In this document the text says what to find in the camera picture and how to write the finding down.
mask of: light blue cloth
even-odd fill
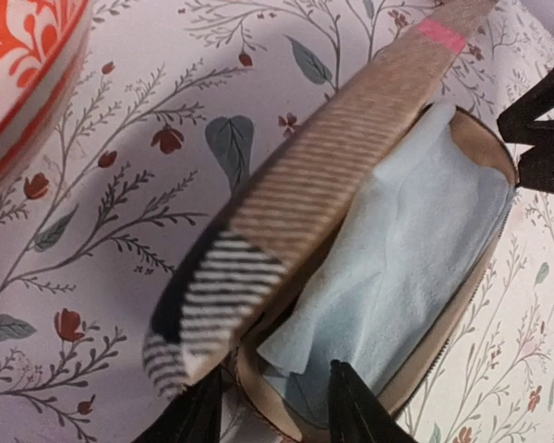
[[[367,179],[294,313],[258,348],[265,379],[328,425],[330,362],[378,393],[472,270],[511,205],[499,171],[452,140],[455,107],[434,104]]]

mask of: floral wallpaper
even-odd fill
[[[0,195],[0,443],[125,443],[151,424],[166,403],[140,349],[174,266],[280,143],[441,3],[97,0],[75,95]],[[496,127],[552,65],[553,39],[502,0],[438,96]],[[279,441],[227,374],[223,441]],[[400,420],[429,443],[554,442],[554,197],[520,193]]]

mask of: pink tape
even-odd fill
[[[425,18],[418,25],[418,30],[428,36],[431,40],[441,43],[450,51],[460,53],[465,47],[466,38],[454,30],[446,28],[437,21]]]

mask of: orange and white bowl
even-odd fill
[[[91,0],[0,0],[0,188],[29,164],[84,61]]]

